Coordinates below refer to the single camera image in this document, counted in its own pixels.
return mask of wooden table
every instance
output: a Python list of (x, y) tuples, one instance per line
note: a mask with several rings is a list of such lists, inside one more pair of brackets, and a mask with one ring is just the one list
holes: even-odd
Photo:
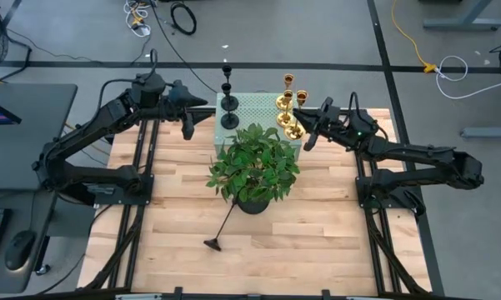
[[(394, 140), (389, 110), (369, 113)], [(216, 157), (213, 125), (211, 118), (198, 124), (191, 141), (183, 140), (179, 123), (160, 125), (153, 201), (144, 217), (132, 290), (172, 293), (183, 287), (184, 293), (319, 295), (329, 289), (332, 295), (376, 295), (367, 226), (354, 185), (354, 155), (323, 139), (311, 152), (300, 154), (301, 173), (284, 201), (272, 202), (256, 216), (235, 208), (219, 238), (223, 250), (203, 245), (229, 210), (229, 203), (205, 186), (210, 158)], [(116, 136), (110, 168), (132, 163), (137, 135), (134, 127)], [(378, 166), (402, 169), (395, 161)], [(121, 212), (122, 207), (112, 207), (94, 224), (78, 286), (89, 283), (112, 254)], [(398, 258), (429, 290), (413, 214), (389, 209), (388, 218)], [(389, 291), (388, 264), (381, 251), (380, 257)], [(125, 265), (121, 263), (121, 285)]]

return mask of cable connector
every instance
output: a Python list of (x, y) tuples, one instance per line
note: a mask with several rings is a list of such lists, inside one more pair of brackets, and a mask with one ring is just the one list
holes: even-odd
[(437, 66), (432, 63), (424, 63), (423, 65), (425, 73), (437, 72), (436, 70), (438, 70)]

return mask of computer mouse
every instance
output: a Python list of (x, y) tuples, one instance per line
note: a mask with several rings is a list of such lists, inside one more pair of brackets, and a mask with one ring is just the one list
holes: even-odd
[(22, 267), (30, 256), (33, 242), (35, 242), (35, 232), (25, 230), (17, 233), (6, 249), (6, 268), (15, 271)]

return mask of green leaves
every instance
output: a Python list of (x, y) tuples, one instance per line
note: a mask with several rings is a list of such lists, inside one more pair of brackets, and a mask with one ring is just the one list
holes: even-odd
[(207, 187), (224, 200), (238, 196), (241, 201), (271, 201), (282, 199), (300, 173), (294, 162), (294, 149), (281, 141), (277, 128), (263, 130), (259, 124), (237, 130), (233, 145), (220, 149), (217, 161), (211, 161)]

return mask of black plant pot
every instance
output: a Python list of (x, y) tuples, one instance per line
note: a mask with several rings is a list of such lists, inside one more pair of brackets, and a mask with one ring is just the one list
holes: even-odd
[(237, 205), (247, 214), (259, 214), (265, 211), (268, 207), (268, 201), (252, 201), (243, 202), (237, 199)]

